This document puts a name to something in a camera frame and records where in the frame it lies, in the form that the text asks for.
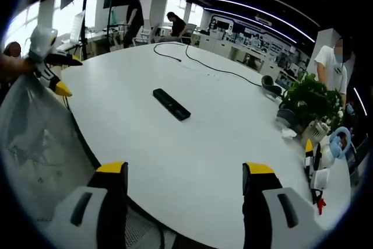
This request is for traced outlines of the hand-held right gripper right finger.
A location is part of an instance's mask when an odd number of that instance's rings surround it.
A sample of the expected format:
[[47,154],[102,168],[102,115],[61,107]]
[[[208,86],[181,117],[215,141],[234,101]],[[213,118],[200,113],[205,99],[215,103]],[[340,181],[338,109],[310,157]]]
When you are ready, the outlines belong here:
[[244,248],[314,248],[325,231],[313,207],[265,164],[242,164]]

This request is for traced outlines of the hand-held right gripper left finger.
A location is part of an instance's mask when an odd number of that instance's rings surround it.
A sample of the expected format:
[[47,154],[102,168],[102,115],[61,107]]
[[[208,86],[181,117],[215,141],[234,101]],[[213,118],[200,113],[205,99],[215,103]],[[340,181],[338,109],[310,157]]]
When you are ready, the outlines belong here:
[[101,165],[54,211],[46,236],[55,248],[125,248],[128,163]]

